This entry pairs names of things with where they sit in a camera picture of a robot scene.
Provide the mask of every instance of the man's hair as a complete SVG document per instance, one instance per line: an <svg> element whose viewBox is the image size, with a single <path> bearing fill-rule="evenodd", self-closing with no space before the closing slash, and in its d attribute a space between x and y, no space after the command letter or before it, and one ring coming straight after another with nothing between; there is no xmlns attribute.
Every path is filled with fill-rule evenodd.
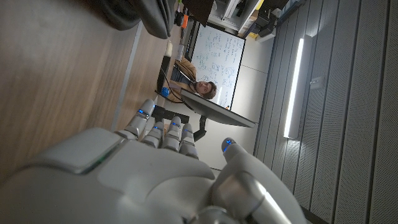
<svg viewBox="0 0 398 224"><path fill-rule="evenodd" d="M211 85L211 90L208 93L203 94L203 97L207 100L211 100L216 96L217 93L217 86L213 82L209 82Z"/></svg>

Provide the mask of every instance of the white wall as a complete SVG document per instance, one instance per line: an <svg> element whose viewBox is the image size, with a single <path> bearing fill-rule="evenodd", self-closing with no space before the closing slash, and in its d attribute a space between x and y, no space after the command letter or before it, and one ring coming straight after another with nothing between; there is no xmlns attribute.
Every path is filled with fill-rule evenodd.
<svg viewBox="0 0 398 224"><path fill-rule="evenodd" d="M232 111L258 123L261 105L267 81L267 72L271 59L274 39L263 43L248 37L243 52L242 63L236 83ZM165 102L167 110L185 114L190 117L193 131L199 130L200 115L189 110L185 105ZM220 124L212 120L206 121L206 135L197 141L199 159L210 167L222 169L226 162L221 152L221 142L227 137L233 138L248 153L253 153L257 135L254 128L244 128Z"/></svg>

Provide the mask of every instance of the gray paneled wall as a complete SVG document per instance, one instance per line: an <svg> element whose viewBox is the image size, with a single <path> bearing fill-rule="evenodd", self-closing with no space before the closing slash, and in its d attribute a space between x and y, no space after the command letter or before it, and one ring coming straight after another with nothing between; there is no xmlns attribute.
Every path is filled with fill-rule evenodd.
<svg viewBox="0 0 398 224"><path fill-rule="evenodd" d="M311 211L325 221L333 219L346 107L353 69L359 1L340 0L333 54L326 91Z"/></svg>
<svg viewBox="0 0 398 224"><path fill-rule="evenodd" d="M398 1L391 1L370 223L397 223Z"/></svg>
<svg viewBox="0 0 398 224"><path fill-rule="evenodd" d="M256 156L327 223L398 223L398 1L307 0L277 30ZM313 37L297 139L283 137ZM325 86L309 89L311 78Z"/></svg>

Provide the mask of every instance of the whiteboard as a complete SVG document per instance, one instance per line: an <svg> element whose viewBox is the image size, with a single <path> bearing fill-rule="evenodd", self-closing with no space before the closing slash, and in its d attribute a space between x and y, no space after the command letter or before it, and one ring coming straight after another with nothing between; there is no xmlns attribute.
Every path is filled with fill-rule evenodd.
<svg viewBox="0 0 398 224"><path fill-rule="evenodd" d="M217 94L210 101L229 108L238 79L245 40L227 32L200 25L191 63L197 81L213 82Z"/></svg>

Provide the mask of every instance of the man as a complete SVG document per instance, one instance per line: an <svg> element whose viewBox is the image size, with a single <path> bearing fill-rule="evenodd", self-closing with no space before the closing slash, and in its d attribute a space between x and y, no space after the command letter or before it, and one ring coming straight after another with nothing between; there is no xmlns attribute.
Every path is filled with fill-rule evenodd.
<svg viewBox="0 0 398 224"><path fill-rule="evenodd" d="M187 77L183 76L176 68L173 69L170 81L170 94L167 97L174 102L181 102L181 89L186 89L192 93L198 93L205 99L213 99L217 92L217 86L213 82L196 82L197 70L187 59L182 58L181 62L175 61L178 69Z"/></svg>

